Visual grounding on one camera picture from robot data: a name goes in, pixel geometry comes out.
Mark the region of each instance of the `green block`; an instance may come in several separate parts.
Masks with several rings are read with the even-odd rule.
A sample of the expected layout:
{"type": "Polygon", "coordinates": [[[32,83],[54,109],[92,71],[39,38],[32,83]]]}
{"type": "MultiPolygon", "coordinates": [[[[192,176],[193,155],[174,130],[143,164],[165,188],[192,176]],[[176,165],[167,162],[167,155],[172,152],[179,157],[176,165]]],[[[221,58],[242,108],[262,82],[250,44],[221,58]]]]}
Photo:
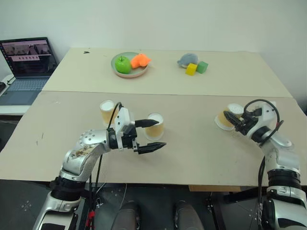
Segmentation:
{"type": "Polygon", "coordinates": [[[208,63],[201,61],[200,63],[198,63],[196,71],[198,73],[204,73],[208,65],[209,65],[208,63]]]}

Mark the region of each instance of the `laptop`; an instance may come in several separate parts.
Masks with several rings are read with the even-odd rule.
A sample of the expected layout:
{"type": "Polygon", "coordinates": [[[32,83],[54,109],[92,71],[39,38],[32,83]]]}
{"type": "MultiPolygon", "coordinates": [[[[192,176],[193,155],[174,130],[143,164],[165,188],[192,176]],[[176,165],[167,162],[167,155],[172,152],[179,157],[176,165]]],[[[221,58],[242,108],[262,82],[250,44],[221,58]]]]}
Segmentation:
{"type": "Polygon", "coordinates": [[[0,50],[15,81],[0,105],[31,105],[58,66],[46,37],[0,41],[0,50]]]}

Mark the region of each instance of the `toy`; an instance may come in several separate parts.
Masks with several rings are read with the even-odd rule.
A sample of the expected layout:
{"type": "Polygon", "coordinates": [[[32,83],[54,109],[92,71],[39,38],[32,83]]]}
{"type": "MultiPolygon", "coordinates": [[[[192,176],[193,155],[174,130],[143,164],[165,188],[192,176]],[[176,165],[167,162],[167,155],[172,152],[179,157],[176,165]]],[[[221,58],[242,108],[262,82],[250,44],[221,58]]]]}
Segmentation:
{"type": "Polygon", "coordinates": [[[190,63],[197,65],[198,57],[196,54],[188,53],[188,54],[183,55],[181,59],[177,61],[177,63],[183,68],[186,68],[190,63]]]}
{"type": "Polygon", "coordinates": [[[190,63],[187,67],[186,74],[193,76],[196,72],[197,65],[190,63]]]}
{"type": "Polygon", "coordinates": [[[198,63],[196,71],[198,73],[204,73],[207,67],[208,67],[208,63],[201,61],[200,63],[198,63]]]}
{"type": "Polygon", "coordinates": [[[115,60],[115,68],[120,73],[129,74],[131,71],[131,64],[129,58],[125,56],[119,56],[115,60]]]}
{"type": "Polygon", "coordinates": [[[148,65],[148,63],[151,61],[150,58],[148,58],[145,54],[138,54],[131,60],[131,66],[133,69],[137,67],[145,67],[148,65]]]}

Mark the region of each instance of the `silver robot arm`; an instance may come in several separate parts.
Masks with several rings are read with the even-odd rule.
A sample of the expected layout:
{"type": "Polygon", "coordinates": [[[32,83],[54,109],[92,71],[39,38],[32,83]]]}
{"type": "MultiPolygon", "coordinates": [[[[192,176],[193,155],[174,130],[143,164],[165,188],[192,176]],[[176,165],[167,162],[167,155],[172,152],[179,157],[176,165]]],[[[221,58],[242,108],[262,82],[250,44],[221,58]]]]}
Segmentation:
{"type": "Polygon", "coordinates": [[[89,130],[81,134],[75,148],[66,153],[59,176],[50,183],[52,191],[47,195],[33,230],[75,229],[78,216],[74,212],[98,158],[112,149],[133,149],[139,154],[160,149],[166,143],[140,146],[136,140],[136,127],[150,127],[157,123],[146,119],[134,121],[128,109],[120,107],[115,130],[89,130]]]}
{"type": "Polygon", "coordinates": [[[261,226],[266,230],[306,230],[307,199],[300,185],[299,157],[290,140],[268,128],[275,118],[275,109],[262,103],[253,112],[244,111],[240,119],[228,111],[224,115],[236,131],[257,143],[266,140],[260,144],[269,178],[266,200],[260,209],[261,226]]]}

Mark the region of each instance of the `plate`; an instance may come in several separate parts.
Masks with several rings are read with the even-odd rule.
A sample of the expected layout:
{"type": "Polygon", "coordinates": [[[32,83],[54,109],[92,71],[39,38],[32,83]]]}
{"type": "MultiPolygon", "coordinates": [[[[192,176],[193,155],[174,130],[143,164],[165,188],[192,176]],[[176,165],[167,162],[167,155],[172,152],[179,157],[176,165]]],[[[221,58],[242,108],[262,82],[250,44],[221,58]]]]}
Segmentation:
{"type": "Polygon", "coordinates": [[[115,68],[115,60],[116,60],[118,57],[120,57],[120,56],[125,56],[125,57],[127,57],[127,58],[131,61],[131,60],[132,60],[136,55],[138,55],[138,54],[139,54],[139,53],[135,53],[135,52],[125,52],[125,53],[117,54],[117,55],[116,55],[115,57],[113,57],[112,60],[111,60],[111,66],[112,66],[113,71],[114,71],[118,76],[120,76],[120,77],[122,77],[122,78],[136,78],[136,77],[138,77],[138,76],[144,74],[144,73],[147,71],[149,65],[147,65],[147,66],[145,66],[145,67],[138,67],[138,68],[136,68],[136,69],[132,69],[132,68],[131,68],[131,71],[130,71],[129,74],[120,73],[120,72],[118,72],[118,71],[116,70],[116,68],[115,68]]]}

